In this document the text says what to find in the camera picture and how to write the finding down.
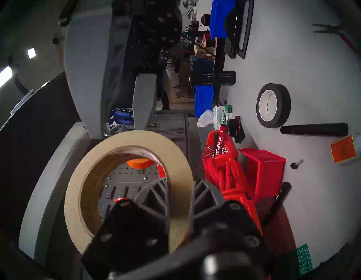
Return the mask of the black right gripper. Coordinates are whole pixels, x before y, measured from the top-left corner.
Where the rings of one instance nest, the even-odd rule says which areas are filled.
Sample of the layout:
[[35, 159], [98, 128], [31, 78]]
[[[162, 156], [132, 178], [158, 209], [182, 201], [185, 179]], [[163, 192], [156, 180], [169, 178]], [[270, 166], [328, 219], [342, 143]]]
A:
[[[131, 26], [126, 47], [126, 16]], [[105, 123], [124, 75], [139, 74], [133, 95], [134, 129], [145, 130], [157, 103], [157, 75], [180, 40], [179, 5], [124, 5], [124, 15], [86, 11], [73, 16], [65, 43], [64, 66], [77, 112], [93, 139]]]

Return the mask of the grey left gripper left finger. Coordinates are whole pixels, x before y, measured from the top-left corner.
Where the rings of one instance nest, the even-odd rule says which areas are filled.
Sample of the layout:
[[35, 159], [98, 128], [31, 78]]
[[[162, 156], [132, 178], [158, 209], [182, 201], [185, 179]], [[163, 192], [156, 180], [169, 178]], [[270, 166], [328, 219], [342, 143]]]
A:
[[143, 188], [134, 200], [121, 198], [83, 253], [87, 272], [129, 272], [169, 253], [166, 178]]

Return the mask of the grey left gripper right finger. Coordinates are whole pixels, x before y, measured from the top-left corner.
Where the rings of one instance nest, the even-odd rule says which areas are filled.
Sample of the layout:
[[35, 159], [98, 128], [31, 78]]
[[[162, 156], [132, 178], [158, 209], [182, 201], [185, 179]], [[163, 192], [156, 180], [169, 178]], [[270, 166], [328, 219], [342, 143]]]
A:
[[191, 250], [261, 250], [262, 234], [238, 200], [226, 200], [209, 181], [198, 180], [190, 210]]

